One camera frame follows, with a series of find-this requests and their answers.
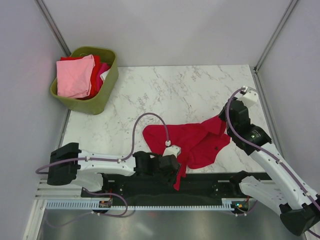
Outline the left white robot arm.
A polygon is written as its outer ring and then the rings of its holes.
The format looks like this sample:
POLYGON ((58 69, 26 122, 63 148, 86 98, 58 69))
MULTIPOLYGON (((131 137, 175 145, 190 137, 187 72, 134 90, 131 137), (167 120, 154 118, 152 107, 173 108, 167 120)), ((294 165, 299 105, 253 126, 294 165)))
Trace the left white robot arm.
POLYGON ((51 186, 77 185, 106 196, 110 185, 108 175, 124 178, 158 178, 173 185, 180 170, 178 156, 181 148, 165 148, 163 154, 137 151, 131 156, 116 156, 81 150, 76 142, 68 143, 50 154, 47 184, 51 186))

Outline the crimson red t shirt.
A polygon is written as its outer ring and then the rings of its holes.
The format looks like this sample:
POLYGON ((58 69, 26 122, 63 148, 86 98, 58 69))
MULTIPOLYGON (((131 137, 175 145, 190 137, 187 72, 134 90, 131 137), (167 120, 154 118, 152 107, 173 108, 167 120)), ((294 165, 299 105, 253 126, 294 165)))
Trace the crimson red t shirt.
POLYGON ((167 126, 171 144, 181 148, 181 153, 177 157, 180 170, 173 185, 175 190, 180 189, 181 178, 186 177, 187 168, 200 169, 215 162, 219 151, 227 146, 231 140, 225 134, 226 127, 226 122, 218 116, 202 123, 167 126))

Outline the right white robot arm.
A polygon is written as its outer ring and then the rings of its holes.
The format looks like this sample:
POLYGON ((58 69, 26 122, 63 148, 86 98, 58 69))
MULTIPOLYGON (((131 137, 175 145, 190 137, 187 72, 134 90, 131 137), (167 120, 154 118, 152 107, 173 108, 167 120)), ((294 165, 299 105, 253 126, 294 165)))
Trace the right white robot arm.
POLYGON ((235 145, 264 169, 275 187, 241 171, 229 184, 229 191, 235 197, 253 197, 275 212, 293 235, 301 236, 320 221, 320 194, 289 166, 270 136, 251 123, 249 107, 253 104, 232 97, 218 117, 226 123, 227 135, 235 145))

